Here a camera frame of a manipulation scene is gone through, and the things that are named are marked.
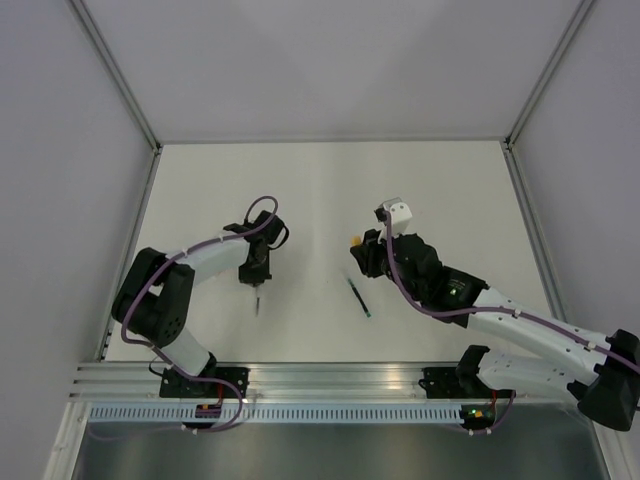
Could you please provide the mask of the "green pen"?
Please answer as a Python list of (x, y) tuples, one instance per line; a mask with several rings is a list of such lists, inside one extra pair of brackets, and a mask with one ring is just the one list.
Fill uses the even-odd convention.
[(356, 287), (355, 283), (353, 282), (353, 280), (347, 276), (346, 277), (346, 281), (353, 293), (353, 295), (355, 296), (356, 300), (358, 301), (364, 315), (366, 316), (366, 318), (372, 318), (372, 314), (371, 311), (369, 310), (367, 304), (364, 301), (364, 298), (362, 297), (361, 293), (359, 292), (358, 288)]

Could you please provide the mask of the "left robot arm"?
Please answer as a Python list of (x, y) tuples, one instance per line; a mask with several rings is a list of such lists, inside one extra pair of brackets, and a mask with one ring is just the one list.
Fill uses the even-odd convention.
[(193, 290), (227, 270), (244, 286), (261, 287), (272, 278), (270, 254), (289, 239), (276, 214), (261, 211), (255, 220), (233, 223), (221, 234), (172, 255), (147, 247), (136, 255), (111, 308), (125, 342), (134, 336), (167, 362), (162, 398), (243, 398), (248, 370), (220, 367), (216, 357), (186, 326)]

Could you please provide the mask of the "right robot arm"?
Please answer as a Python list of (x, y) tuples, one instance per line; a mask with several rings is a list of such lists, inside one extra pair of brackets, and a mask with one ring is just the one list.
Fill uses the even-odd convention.
[(485, 280), (444, 265), (416, 234), (371, 229), (349, 249), (361, 274), (389, 279), (409, 306), (445, 324), (494, 335), (530, 352), (516, 357), (471, 345), (456, 367), (464, 395), (485, 390), (566, 401), (593, 422), (627, 432), (639, 410), (639, 338), (606, 335), (533, 313)]

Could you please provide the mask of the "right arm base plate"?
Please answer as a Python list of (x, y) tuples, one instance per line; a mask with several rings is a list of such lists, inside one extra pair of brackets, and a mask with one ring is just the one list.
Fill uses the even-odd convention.
[(476, 376), (458, 377), (456, 368), (425, 367), (422, 370), (423, 377), (418, 381), (428, 399), (451, 400), (492, 400), (509, 399), (512, 390), (493, 390), (485, 385)]

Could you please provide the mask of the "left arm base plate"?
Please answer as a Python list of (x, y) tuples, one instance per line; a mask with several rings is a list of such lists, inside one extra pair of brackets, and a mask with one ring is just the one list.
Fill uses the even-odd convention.
[(236, 398), (234, 387), (242, 398), (246, 397), (249, 385), (250, 369), (246, 367), (217, 367), (206, 371), (206, 378), (215, 378), (217, 382), (189, 380), (174, 369), (165, 369), (159, 389), (160, 398), (168, 399), (214, 399), (222, 397)]

